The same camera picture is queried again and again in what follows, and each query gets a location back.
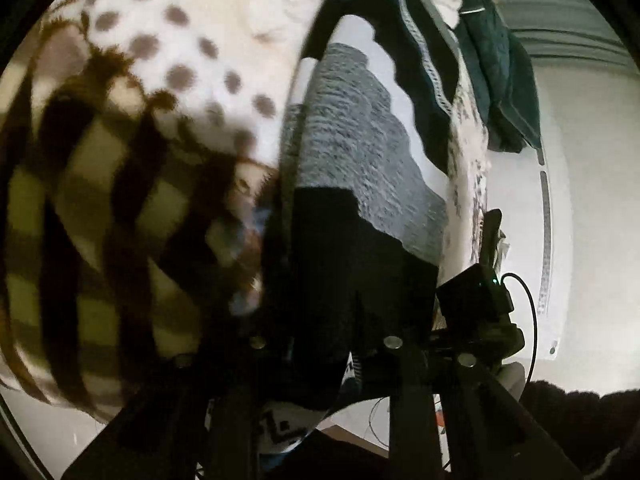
screw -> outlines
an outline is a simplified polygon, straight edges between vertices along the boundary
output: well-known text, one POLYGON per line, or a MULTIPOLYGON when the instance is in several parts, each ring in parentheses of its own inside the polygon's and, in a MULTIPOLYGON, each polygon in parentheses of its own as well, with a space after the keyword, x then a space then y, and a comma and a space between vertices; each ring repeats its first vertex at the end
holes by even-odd
POLYGON ((267 342, 263 337, 254 335, 253 337, 249 338, 249 346, 251 346, 251 348, 253 348, 254 350, 262 350, 265 346, 267 346, 267 342))
POLYGON ((460 354, 458 362, 465 368, 473 368, 476 366, 476 356, 472 354, 460 354))
POLYGON ((383 342, 389 350, 398 350, 402 346, 402 339, 395 335, 386 336, 383 342))

black cable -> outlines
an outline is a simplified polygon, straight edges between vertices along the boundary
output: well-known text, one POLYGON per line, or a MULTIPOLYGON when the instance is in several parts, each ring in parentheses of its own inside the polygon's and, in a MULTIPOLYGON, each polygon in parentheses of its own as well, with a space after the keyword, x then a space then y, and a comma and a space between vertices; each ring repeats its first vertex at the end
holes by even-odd
POLYGON ((380 443, 380 445, 389 449, 389 446, 379 439, 379 437, 376 435, 376 432, 373 430, 373 426, 371 425, 371 417, 373 416, 373 412, 383 399, 386 399, 386 397, 382 397, 382 399, 378 399, 376 403, 373 405, 371 411, 369 412, 369 429, 371 430, 371 433, 373 433, 373 436, 376 438, 376 440, 380 443))
POLYGON ((531 382, 531 376, 533 375, 533 367, 536 364, 536 353, 538 352, 538 316, 536 315, 536 305, 533 303, 533 296, 531 295, 529 287, 520 276, 514 274, 513 272, 506 272, 502 275, 502 281, 500 282, 501 285, 504 285, 505 278, 515 278, 520 282, 520 285, 523 286, 525 292, 527 293, 527 297, 529 298, 529 303, 531 305, 531 313, 533 315, 533 354, 531 356, 529 376, 527 377, 527 384, 529 384, 531 382))

polka dot fabric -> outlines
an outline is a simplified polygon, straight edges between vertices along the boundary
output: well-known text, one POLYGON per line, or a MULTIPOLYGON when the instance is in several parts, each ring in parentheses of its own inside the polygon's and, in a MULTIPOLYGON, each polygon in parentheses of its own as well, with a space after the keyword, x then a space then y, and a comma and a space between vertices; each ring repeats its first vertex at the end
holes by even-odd
POLYGON ((171 92, 175 107, 160 121, 168 138, 178 137, 184 117, 208 150, 234 152, 236 133, 250 132, 251 158, 275 168, 290 79, 321 2, 77 0, 47 19, 84 20, 91 44, 132 59, 145 95, 171 92))

black mount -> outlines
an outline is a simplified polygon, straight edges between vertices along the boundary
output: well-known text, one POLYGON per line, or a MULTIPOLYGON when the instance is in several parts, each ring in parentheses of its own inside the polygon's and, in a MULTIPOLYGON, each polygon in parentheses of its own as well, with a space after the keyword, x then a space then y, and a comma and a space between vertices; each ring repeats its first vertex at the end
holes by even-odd
MULTIPOLYGON (((390 396, 392 477, 444 478, 433 403, 438 393, 449 478, 580 479, 558 445, 495 378, 502 360, 523 348, 524 338, 510 321, 511 298, 493 270, 472 266, 436 293, 446 329, 405 327, 394 335, 395 344, 385 346, 380 338, 373 351, 357 345, 354 350, 368 357, 360 358, 362 390, 348 404, 390 396)), ((168 364, 143 388, 63 480, 193 480, 196 464, 203 478, 259 478, 255 432, 273 355, 230 330, 209 339, 193 364, 168 364), (207 433, 204 418, 212 398, 207 433)))

striped fabric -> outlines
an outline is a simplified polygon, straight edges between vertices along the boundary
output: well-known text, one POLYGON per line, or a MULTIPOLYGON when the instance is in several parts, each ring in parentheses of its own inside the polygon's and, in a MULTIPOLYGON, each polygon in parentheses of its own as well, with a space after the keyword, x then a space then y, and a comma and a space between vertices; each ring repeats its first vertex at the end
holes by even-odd
MULTIPOLYGON (((38 49, 78 34, 51 23, 38 49)), ((257 306, 276 171, 245 132, 235 153, 163 136, 171 96, 145 98, 121 54, 89 48, 54 78, 44 58, 0 132, 4 382, 109 419, 161 358, 197 348, 211 309, 257 306)))

